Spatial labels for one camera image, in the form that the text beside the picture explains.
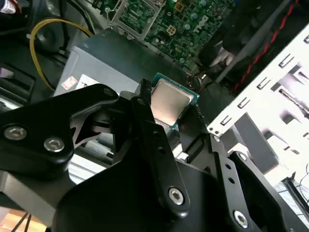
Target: green circuit board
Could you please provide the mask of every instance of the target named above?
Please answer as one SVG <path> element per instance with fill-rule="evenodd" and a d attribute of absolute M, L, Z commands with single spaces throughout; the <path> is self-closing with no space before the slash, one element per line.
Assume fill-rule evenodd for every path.
<path fill-rule="evenodd" d="M 92 1 L 102 12 L 106 7 L 113 9 L 118 2 Z M 147 0 L 126 0 L 119 21 L 142 34 L 146 25 L 156 16 L 146 37 L 140 42 L 151 44 L 189 71 L 196 67 L 195 60 L 199 52 L 235 7 L 234 0 L 148 1 L 162 3 L 163 7 L 157 16 Z"/>
<path fill-rule="evenodd" d="M 152 18 L 155 11 L 145 2 L 129 0 L 128 6 L 121 14 L 120 21 L 141 34 L 147 21 Z"/>
<path fill-rule="evenodd" d="M 145 39 L 190 71 L 196 67 L 195 57 L 235 5 L 233 0 L 206 0 L 205 7 L 201 7 L 199 2 L 179 0 L 173 8 L 167 4 Z M 173 35 L 168 32 L 170 27 L 176 29 Z"/>

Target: yellow wire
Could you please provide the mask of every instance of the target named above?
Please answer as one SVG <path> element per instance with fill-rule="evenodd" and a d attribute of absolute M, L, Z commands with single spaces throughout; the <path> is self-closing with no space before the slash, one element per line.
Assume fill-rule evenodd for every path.
<path fill-rule="evenodd" d="M 55 23 L 55 22 L 63 22 L 63 23 L 67 23 L 67 24 L 70 24 L 74 27 L 77 27 L 78 29 L 82 30 L 83 32 L 85 32 L 88 36 L 92 36 L 93 34 L 87 30 L 86 28 L 76 24 L 76 23 L 73 23 L 73 22 L 70 22 L 70 21 L 67 21 L 67 20 L 64 20 L 64 19 L 60 19 L 60 18 L 48 18 L 48 19 L 45 19 L 45 20 L 42 20 L 41 22 L 39 22 L 37 25 L 35 25 L 35 27 L 32 29 L 32 32 L 31 32 L 31 37 L 30 37 L 30 53 L 31 53 L 31 57 L 33 59 L 33 63 L 35 65 L 35 68 L 37 69 L 38 73 L 39 73 L 39 76 L 40 78 L 44 81 L 44 83 L 51 89 L 51 90 L 54 90 L 54 88 L 48 83 L 48 81 L 46 80 L 44 74 L 43 74 L 43 71 L 42 71 L 42 68 L 39 64 L 39 61 L 38 61 L 38 58 L 37 58 L 37 55 L 35 53 L 35 49 L 34 49 L 34 39 L 35 39 L 35 35 L 38 33 L 38 31 L 44 27 L 45 25 L 47 24 L 50 24 L 50 23 Z"/>

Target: cable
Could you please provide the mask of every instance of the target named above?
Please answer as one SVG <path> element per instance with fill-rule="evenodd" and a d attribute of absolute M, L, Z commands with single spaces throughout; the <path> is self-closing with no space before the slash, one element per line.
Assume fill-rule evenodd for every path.
<path fill-rule="evenodd" d="M 16 232 L 16 230 L 18 229 L 18 227 L 21 225 L 21 223 L 23 223 L 23 221 L 26 219 L 26 217 L 28 216 L 29 213 L 25 213 L 25 215 L 23 215 L 23 217 L 20 219 L 20 221 L 16 224 L 16 226 L 12 229 L 11 232 Z"/>
<path fill-rule="evenodd" d="M 70 4 L 75 10 L 77 10 L 81 15 L 82 17 L 84 18 L 86 24 L 87 24 L 87 27 L 89 29 L 89 31 L 92 33 L 92 34 L 95 34 L 95 29 L 94 29 L 94 26 L 93 26 L 93 23 L 90 19 L 90 16 L 88 14 L 87 11 L 85 11 L 79 3 L 75 2 L 74 0 L 66 0 L 68 4 Z"/>
<path fill-rule="evenodd" d="M 60 18 L 50 18 L 50 19 L 45 19 L 45 20 L 42 20 L 41 22 L 39 22 L 37 25 L 35 25 L 35 27 L 33 28 L 32 32 L 31 32 L 31 35 L 30 35 L 30 53 L 31 53 L 31 57 L 33 59 L 33 63 L 35 65 L 35 68 L 37 69 L 38 73 L 39 73 L 39 76 L 40 78 L 44 81 L 44 83 L 51 89 L 51 90 L 54 90 L 54 87 L 50 84 L 50 82 L 47 80 L 47 78 L 45 77 L 45 75 L 43 74 L 43 71 L 41 69 L 41 66 L 39 64 L 39 61 L 38 61 L 38 58 L 37 58 L 37 55 L 35 53 L 35 49 L 34 49 L 34 39 L 35 39 L 35 35 L 37 34 L 37 32 L 43 28 L 45 25 L 47 24 L 50 24 L 50 23 L 55 23 L 55 22 L 63 22 L 63 23 L 66 23 L 66 24 L 70 24 L 72 26 L 75 26 L 77 27 L 79 30 L 83 31 L 85 34 L 87 34 L 89 37 L 92 36 L 93 34 L 87 30 L 86 28 L 76 24 L 76 23 L 73 23 L 73 22 L 70 22 L 70 21 L 67 21 L 67 20 L 64 20 L 64 19 L 60 19 Z"/>
<path fill-rule="evenodd" d="M 238 89 L 238 87 L 239 87 L 240 85 L 242 85 L 242 84 L 245 82 L 245 79 L 246 79 L 246 77 L 249 75 L 249 73 L 251 72 L 251 69 L 252 69 L 253 65 L 255 65 L 255 64 L 259 61 L 259 59 L 268 51 L 270 45 L 271 45 L 273 42 L 275 42 L 275 40 L 276 40 L 276 38 L 277 38 L 277 36 L 278 36 L 279 31 L 282 30 L 282 29 L 285 27 L 285 23 L 286 23 L 286 20 L 287 20 L 288 16 L 290 16 L 290 15 L 292 14 L 293 9 L 294 9 L 294 6 L 295 6 L 295 4 L 297 4 L 298 2 L 299 2 L 299 0 L 295 0 L 295 2 L 292 3 L 292 4 L 290 5 L 289 11 L 288 11 L 288 13 L 283 17 L 283 20 L 282 20 L 282 22 L 281 22 L 281 25 L 280 25 L 279 29 L 275 30 L 275 32 L 273 33 L 273 36 L 271 37 L 270 42 L 267 43 L 266 46 L 264 47 L 262 54 L 258 54 L 258 55 L 254 58 L 253 63 L 250 64 L 250 65 L 248 66 L 246 73 L 245 73 L 245 74 L 242 76 L 242 78 L 241 78 L 241 81 L 240 81 L 239 83 L 237 83 L 237 84 L 234 86 L 234 89 L 233 89 L 232 91 L 230 91 L 231 93 L 235 92 L 235 91 Z"/>
<path fill-rule="evenodd" d="M 31 222 L 31 217 L 32 217 L 31 214 L 29 214 L 24 232 L 28 232 L 28 228 L 29 228 L 29 225 L 30 225 L 30 222 Z"/>
<path fill-rule="evenodd" d="M 286 190 L 279 191 L 278 193 L 283 193 L 283 192 L 286 192 L 286 191 L 287 191 L 287 189 L 286 189 Z"/>
<path fill-rule="evenodd" d="M 63 19 L 65 18 L 64 4 L 65 4 L 65 1 L 58 0 L 60 17 Z M 65 23 L 61 23 L 61 24 L 62 24 L 63 40 L 64 40 L 63 46 L 61 49 L 65 51 L 69 45 L 70 36 L 69 36 L 69 31 L 68 31 L 68 25 Z"/>
<path fill-rule="evenodd" d="M 301 195 L 303 196 L 303 198 L 306 200 L 307 204 L 308 204 L 309 200 L 305 197 L 305 195 L 303 194 L 303 191 L 301 190 L 301 182 L 303 181 L 303 179 L 305 179 L 306 176 L 309 175 L 308 170 L 307 170 L 308 164 L 309 164 L 309 163 L 307 163 L 307 165 L 306 165 L 306 173 L 307 173 L 307 174 L 306 174 L 306 175 L 300 180 L 300 182 L 299 182 L 299 185 L 300 185 L 300 186 L 299 186 L 299 191 L 300 191 Z"/>

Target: motherboard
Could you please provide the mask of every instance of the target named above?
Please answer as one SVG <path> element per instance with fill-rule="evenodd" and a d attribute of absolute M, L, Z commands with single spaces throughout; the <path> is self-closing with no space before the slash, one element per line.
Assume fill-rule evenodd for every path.
<path fill-rule="evenodd" d="M 235 6 L 234 0 L 92 0 L 128 39 L 135 39 L 187 72 Z"/>

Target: gray metal box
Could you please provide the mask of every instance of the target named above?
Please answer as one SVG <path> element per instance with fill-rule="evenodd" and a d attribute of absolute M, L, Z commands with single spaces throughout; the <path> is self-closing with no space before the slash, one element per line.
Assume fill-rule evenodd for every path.
<path fill-rule="evenodd" d="M 151 81 L 156 73 L 184 84 L 185 73 L 176 64 L 108 29 L 72 49 L 55 95 L 76 89 L 77 83 L 68 90 L 62 86 L 71 76 L 79 81 L 84 74 L 120 93 L 134 92 L 141 79 Z"/>

